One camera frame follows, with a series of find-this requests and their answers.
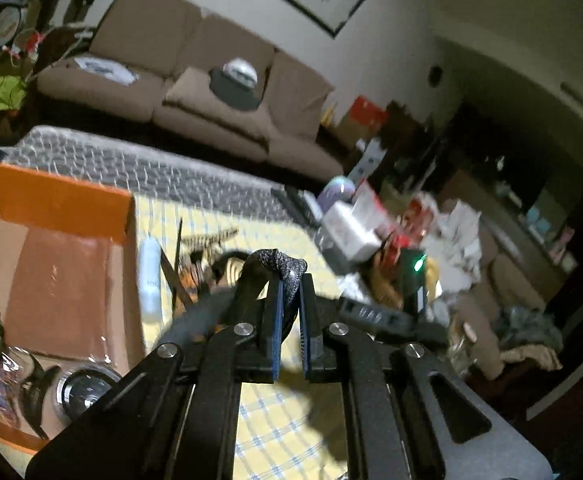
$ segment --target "black device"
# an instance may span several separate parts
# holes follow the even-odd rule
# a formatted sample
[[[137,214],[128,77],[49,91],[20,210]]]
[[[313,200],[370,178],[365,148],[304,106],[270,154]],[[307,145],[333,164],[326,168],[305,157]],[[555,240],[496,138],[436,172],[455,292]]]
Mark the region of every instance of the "black device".
[[[391,332],[400,318],[316,296],[305,270],[302,260],[256,251],[235,289],[185,314],[214,304],[225,329],[191,344],[187,318],[174,322],[158,348],[33,457],[26,478],[231,479],[241,384],[276,380],[297,314],[305,378],[342,385],[350,479],[552,478],[545,457],[446,364],[401,337],[412,333],[394,330],[399,346],[367,334],[381,322]],[[266,281],[267,297],[256,300]]]
[[[398,266],[398,290],[403,295],[403,310],[416,316],[427,305],[427,255],[403,248]]]

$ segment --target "white wall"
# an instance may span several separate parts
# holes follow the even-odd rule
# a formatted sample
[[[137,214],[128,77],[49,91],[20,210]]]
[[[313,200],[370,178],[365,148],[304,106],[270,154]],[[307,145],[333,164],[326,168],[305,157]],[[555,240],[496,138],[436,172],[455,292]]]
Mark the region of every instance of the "white wall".
[[[95,25],[113,0],[95,0],[86,22]],[[335,39],[284,0],[190,0],[252,30],[321,73],[335,86],[329,102],[337,116],[363,94],[384,107],[407,104],[424,120],[444,124],[461,99],[451,73],[437,89],[428,87],[432,64],[446,67],[431,33],[427,0],[366,0]],[[69,0],[62,0],[60,23]]]
[[[504,126],[518,149],[542,153],[557,171],[569,172],[566,158],[583,168],[583,118],[574,108],[494,57],[451,41],[443,48],[466,100]]]
[[[583,0],[431,2],[432,28],[438,37],[529,78],[583,121],[583,108],[560,90],[567,82],[583,95]]]

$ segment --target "blue gripper pad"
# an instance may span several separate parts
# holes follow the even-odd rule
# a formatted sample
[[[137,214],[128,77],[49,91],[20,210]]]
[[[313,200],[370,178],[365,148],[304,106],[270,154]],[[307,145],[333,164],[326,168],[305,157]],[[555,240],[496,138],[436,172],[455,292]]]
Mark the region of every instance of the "blue gripper pad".
[[[306,379],[314,368],[319,367],[323,357],[323,335],[318,319],[316,292],[311,274],[303,274],[297,294],[300,310],[300,351],[302,369]]]
[[[277,381],[281,373],[281,345],[283,344],[283,282],[278,282],[276,298],[276,320],[272,334],[272,375]]]

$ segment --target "beige couch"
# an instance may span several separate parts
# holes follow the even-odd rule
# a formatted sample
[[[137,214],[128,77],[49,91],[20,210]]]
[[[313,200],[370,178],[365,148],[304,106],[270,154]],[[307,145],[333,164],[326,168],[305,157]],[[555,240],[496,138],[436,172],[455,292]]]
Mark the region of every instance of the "beige couch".
[[[441,209],[450,211],[453,206],[446,203]],[[469,323],[477,336],[471,357],[483,375],[493,380],[501,375],[505,363],[491,323],[500,316],[503,306],[519,305],[544,311],[545,301],[482,223],[478,234],[482,250],[481,281],[459,294],[457,309],[460,321]]]
[[[321,182],[343,171],[315,142],[321,108],[332,86],[235,23],[214,14],[203,18],[201,9],[186,0],[115,0],[89,54],[123,63],[140,77],[122,86],[82,71],[70,58],[40,73],[38,92],[133,123],[151,123],[240,158]],[[187,68],[208,72],[236,57],[248,60],[258,72],[256,91],[274,125],[267,139],[255,139],[196,110],[164,102]]]

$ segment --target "clutter pile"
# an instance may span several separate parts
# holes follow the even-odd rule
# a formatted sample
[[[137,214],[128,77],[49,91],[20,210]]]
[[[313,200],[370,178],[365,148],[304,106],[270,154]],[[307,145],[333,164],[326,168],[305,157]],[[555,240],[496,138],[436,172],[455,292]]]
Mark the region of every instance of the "clutter pile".
[[[323,256],[338,250],[337,263],[360,270],[377,303],[443,327],[441,354],[459,375],[476,367],[492,380],[505,364],[526,358],[544,370],[561,368],[561,333],[543,313],[542,298],[504,254],[483,254],[491,234],[480,212],[460,200],[439,209],[417,192],[395,217],[367,181],[355,187],[343,177],[317,202]]]
[[[49,436],[42,428],[43,403],[47,390],[56,389],[63,399],[54,404],[54,410],[59,420],[68,425],[121,378],[111,368],[92,363],[77,365],[59,379],[60,370],[58,365],[44,368],[27,350],[7,345],[0,322],[0,422],[10,428],[20,429],[23,426],[22,416],[26,426],[38,437],[47,440]],[[103,388],[98,377],[85,374],[84,370],[90,370],[92,374],[103,370],[110,381]],[[80,382],[73,384],[72,381],[77,376],[80,377]],[[78,402],[79,399],[88,402],[81,403]]]
[[[88,5],[82,3],[86,12]],[[22,124],[35,120],[26,117],[25,97],[41,69],[68,56],[91,37],[84,25],[53,24],[50,10],[55,5],[55,0],[0,0],[0,147],[18,142],[25,133]],[[69,36],[71,46],[58,41],[59,35]],[[43,46],[47,39],[51,41]]]

